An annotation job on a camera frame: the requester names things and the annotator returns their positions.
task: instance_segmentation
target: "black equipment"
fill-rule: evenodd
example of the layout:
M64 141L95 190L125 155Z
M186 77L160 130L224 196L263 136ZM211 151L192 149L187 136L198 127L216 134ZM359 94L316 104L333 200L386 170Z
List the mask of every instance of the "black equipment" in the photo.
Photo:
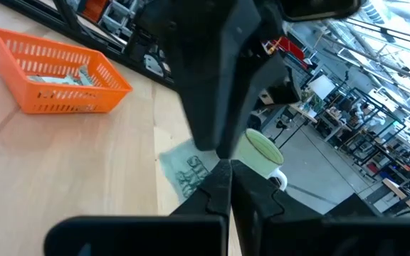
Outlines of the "black equipment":
M324 218L235 160L221 160L170 216L70 218L50 230L44 252L225 256L231 206L243 256L410 255L410 219L363 217L373 215L366 206Z
M342 18L359 6L359 0L157 0L136 24L165 51L197 148L227 159L262 89L276 86L284 104L300 99L298 88L285 83L283 58L268 55L261 41L283 36L283 19Z

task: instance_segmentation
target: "workbench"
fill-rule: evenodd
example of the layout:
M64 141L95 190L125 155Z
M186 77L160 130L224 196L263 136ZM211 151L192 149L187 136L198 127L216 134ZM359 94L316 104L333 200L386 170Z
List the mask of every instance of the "workbench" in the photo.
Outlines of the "workbench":
M1 4L0 27L77 45ZM74 215L179 205L158 159L191 136L179 96L112 64L133 92L108 114L24 114L0 77L0 255L42 255L48 229ZM230 234L240 255L233 222Z
M387 178L382 180L382 184L383 186L381 186L375 192L365 198L366 202L368 202L369 204L374 204L389 193L393 192L395 196L399 197L400 201L398 203L395 203L395 205L391 206L389 209L385 210L385 214L395 214L391 213L391 208L396 208L400 203L405 203L407 207L410 208L410 199L407 198L407 195L400 189L400 186L398 184L390 181Z
M298 114L301 114L302 116L309 119L311 122L317 123L317 120L314 117L310 116L310 114L308 112L306 112L305 110L300 109L297 106L297 104L290 104L289 107L292 108L293 110L295 110Z

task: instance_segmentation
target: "table leg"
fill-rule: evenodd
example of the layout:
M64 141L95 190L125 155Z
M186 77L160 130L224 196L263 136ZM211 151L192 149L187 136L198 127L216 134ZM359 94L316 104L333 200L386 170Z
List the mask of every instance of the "table leg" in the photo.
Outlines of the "table leg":
M286 144L289 141L289 139L292 138L303 125L306 125L308 123L309 119L307 118L302 124L298 125L298 128L278 148L281 149L284 146L284 144Z
M278 110L272 110L265 121L262 122L261 125L261 132L266 132L267 128L272 125L272 123L276 120L276 117L281 116L285 110L286 106L280 107Z
M371 160L373 157L375 157L377 155L378 151L374 150L372 151L370 154L368 154L363 160L362 163L359 164L360 166L365 165L369 160Z
M331 139L337 132L339 132L341 130L342 126L338 125L336 126L331 132L330 134L328 134L328 136L324 139L324 142L328 141L329 139Z
M284 128L281 128L281 130L279 131L278 135L276 135L275 139L273 139L274 142L276 142L276 139L278 139L278 137L284 132Z

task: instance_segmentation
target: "ceiling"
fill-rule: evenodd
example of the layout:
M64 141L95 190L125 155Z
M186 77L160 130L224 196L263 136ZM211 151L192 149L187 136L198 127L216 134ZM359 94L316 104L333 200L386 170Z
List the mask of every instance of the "ceiling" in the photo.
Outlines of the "ceiling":
M337 53L348 59L345 61L360 65L363 72L376 79L375 87L385 88L382 92L410 112L410 77L398 71L402 69L410 74L410 42L407 41L410 37L396 33L410 34L410 0L366 0L352 18L324 24L328 28L327 36L376 59L334 46Z

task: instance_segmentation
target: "mug handle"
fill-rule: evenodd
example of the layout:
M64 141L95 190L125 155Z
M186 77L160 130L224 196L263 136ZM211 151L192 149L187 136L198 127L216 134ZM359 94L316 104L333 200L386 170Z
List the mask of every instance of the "mug handle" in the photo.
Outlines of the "mug handle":
M278 166L274 171L270 173L268 178L278 178L279 181L281 181L281 186L280 190L285 191L285 189L288 187L288 177L285 176L285 174L280 170L281 166Z

